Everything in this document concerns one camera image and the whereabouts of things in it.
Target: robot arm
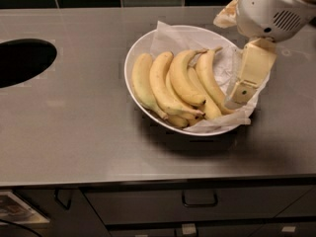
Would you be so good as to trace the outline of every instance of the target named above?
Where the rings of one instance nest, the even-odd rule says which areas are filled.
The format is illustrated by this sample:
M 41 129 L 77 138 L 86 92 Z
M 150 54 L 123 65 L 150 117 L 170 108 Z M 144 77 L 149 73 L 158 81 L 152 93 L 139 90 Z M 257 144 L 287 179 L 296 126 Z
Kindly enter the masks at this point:
M 236 25 L 249 38 L 227 90 L 227 108 L 247 104 L 275 63 L 277 42 L 292 38 L 315 16 L 316 0 L 233 0 L 221 11 L 215 25 Z

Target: yellow banana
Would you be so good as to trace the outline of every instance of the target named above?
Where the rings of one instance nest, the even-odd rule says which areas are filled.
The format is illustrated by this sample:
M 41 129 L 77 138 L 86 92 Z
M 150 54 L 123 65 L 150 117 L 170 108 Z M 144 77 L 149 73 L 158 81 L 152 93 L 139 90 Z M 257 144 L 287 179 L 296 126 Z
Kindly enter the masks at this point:
M 134 97 L 141 106 L 153 111 L 161 119 L 166 119 L 168 115 L 159 108 L 150 87 L 149 73 L 152 62 L 153 60 L 149 53 L 141 53 L 136 58 L 131 72 L 131 88 Z
M 165 51 L 160 53 L 152 63 L 150 69 L 150 85 L 159 107 L 168 115 L 192 114 L 202 116 L 203 112 L 187 108 L 175 100 L 166 87 L 166 76 L 169 70 L 173 53 Z
M 173 96 L 173 98 L 178 100 L 180 104 L 186 106 L 187 108 L 192 107 L 187 102 L 183 101 L 175 92 L 174 88 L 172 87 L 171 81 L 170 81 L 170 71 L 168 71 L 167 75 L 166 75 L 166 87 L 167 87 L 169 93 Z M 196 118 L 196 116 L 194 116 L 192 114 L 182 114 L 181 117 L 184 119 L 195 119 Z
M 210 49 L 206 53 L 200 55 L 197 60 L 196 71 L 199 81 L 202 86 L 212 98 L 212 100 L 218 105 L 221 112 L 224 115 L 232 114 L 234 111 L 225 108 L 225 94 L 219 88 L 214 74 L 213 74 L 213 61 L 217 51 L 221 50 L 222 47 Z
M 202 94 L 205 95 L 205 104 L 198 107 L 199 110 L 205 113 L 205 119 L 215 119 L 221 116 L 221 111 L 218 108 L 217 104 L 208 96 L 207 92 L 201 85 L 196 70 L 192 67 L 188 68 L 188 75 L 193 84 L 200 90 Z
M 179 52 L 170 65 L 170 80 L 180 98 L 192 106 L 201 106 L 205 96 L 199 92 L 188 76 L 188 65 L 203 50 L 184 50 Z
M 169 115 L 167 122 L 176 128 L 186 128 L 189 126 L 189 122 L 185 118 L 177 115 Z
M 202 118 L 202 117 L 199 117 L 199 118 L 196 118 L 196 119 L 190 119 L 190 120 L 188 120 L 189 126 L 193 126 L 193 125 L 195 125 L 196 123 L 200 122 L 203 119 L 204 118 Z

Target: cabinet handle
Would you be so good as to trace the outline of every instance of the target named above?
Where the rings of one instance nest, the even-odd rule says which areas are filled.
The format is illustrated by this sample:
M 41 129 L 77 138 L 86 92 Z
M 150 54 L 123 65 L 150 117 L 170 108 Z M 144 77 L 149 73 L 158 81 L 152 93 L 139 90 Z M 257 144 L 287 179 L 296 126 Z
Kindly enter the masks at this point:
M 210 203 L 187 203 L 186 201 L 186 192 L 182 191 L 182 204 L 185 207 L 194 208 L 194 207 L 216 207 L 218 205 L 218 197 L 217 194 L 213 194 L 214 202 Z
M 59 195 L 59 189 L 56 189 L 54 194 L 53 194 L 53 197 L 55 199 L 55 201 L 65 210 L 69 210 L 70 209 L 70 206 L 71 206 L 71 199 L 68 200 L 67 204 L 64 204 L 58 197 Z

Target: stainless steel countertop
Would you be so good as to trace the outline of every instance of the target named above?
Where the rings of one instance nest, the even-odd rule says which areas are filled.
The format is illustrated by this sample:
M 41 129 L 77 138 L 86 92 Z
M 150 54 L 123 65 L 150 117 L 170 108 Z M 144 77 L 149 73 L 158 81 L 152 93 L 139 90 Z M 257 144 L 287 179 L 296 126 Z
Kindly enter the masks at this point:
M 219 8 L 0 11 L 1 41 L 52 42 L 51 67 L 0 89 L 0 186 L 316 175 L 316 29 L 278 45 L 250 126 L 190 137 L 152 122 L 125 87 L 132 44 L 157 21 L 223 34 Z

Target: bowl rim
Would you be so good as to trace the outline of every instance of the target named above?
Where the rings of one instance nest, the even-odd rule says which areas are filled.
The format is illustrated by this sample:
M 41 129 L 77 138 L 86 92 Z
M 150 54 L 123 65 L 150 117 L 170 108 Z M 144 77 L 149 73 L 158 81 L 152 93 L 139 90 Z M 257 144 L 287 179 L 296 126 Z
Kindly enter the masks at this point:
M 236 44 L 234 44 L 232 41 L 230 41 L 229 39 L 226 39 L 225 37 L 219 35 L 218 33 L 215 33 L 211 30 L 207 30 L 207 29 L 204 29 L 204 28 L 200 28 L 200 27 L 195 27 L 195 26 L 187 26 L 187 25 L 173 25 L 172 27 L 175 27 L 175 28 L 187 28 L 187 29 L 195 29 L 195 30 L 198 30 L 199 32 L 207 32 L 207 33 L 212 33 L 216 36 L 218 36 L 219 38 L 221 39 L 225 39 L 226 41 L 228 41 L 231 45 L 233 46 L 236 46 Z M 136 102 L 136 104 L 140 107 L 140 109 L 146 113 L 151 119 L 155 120 L 156 122 L 158 122 L 159 124 L 163 125 L 164 127 L 170 129 L 170 130 L 173 130 L 173 131 L 176 131 L 178 133 L 181 133 L 181 134 L 185 134 L 185 135 L 190 135 L 190 136 L 200 136 L 200 137 L 206 137 L 206 136 L 214 136 L 214 135 L 219 135 L 219 134 L 222 134 L 222 133 L 226 133 L 230 130 L 233 130 L 235 129 L 236 127 L 238 127 L 240 124 L 234 124 L 234 125 L 227 125 L 225 126 L 227 129 L 220 129 L 219 131 L 211 131 L 211 132 L 197 132 L 197 133 L 194 133 L 194 132 L 191 132 L 191 131 L 186 131 L 186 130 L 182 130 L 182 129 L 179 129 L 179 128 L 176 128 L 176 127 L 173 127 L 171 126 L 170 124 L 167 124 L 161 120 L 159 120 L 157 117 L 153 116 L 149 111 L 147 111 L 144 107 L 142 107 L 138 101 L 135 99 L 134 95 L 133 95 L 133 92 L 132 92 L 132 89 L 131 89 L 131 86 L 130 86 L 130 78 L 128 78 L 127 76 L 127 62 L 128 62 L 128 59 L 129 57 L 131 56 L 131 53 L 132 51 L 134 50 L 134 48 L 137 46 L 137 44 L 142 41 L 143 39 L 145 39 L 147 36 L 149 35 L 152 35 L 156 32 L 157 30 L 152 30 L 150 32 L 148 32 L 147 34 L 143 35 L 141 38 L 139 38 L 132 46 L 131 48 L 129 49 L 127 55 L 126 55 L 126 58 L 125 58 L 125 62 L 124 62 L 124 79 L 125 79 L 125 84 L 126 84 L 126 87 L 128 89 L 128 92 L 129 92 L 129 95 L 131 96 L 131 98 Z

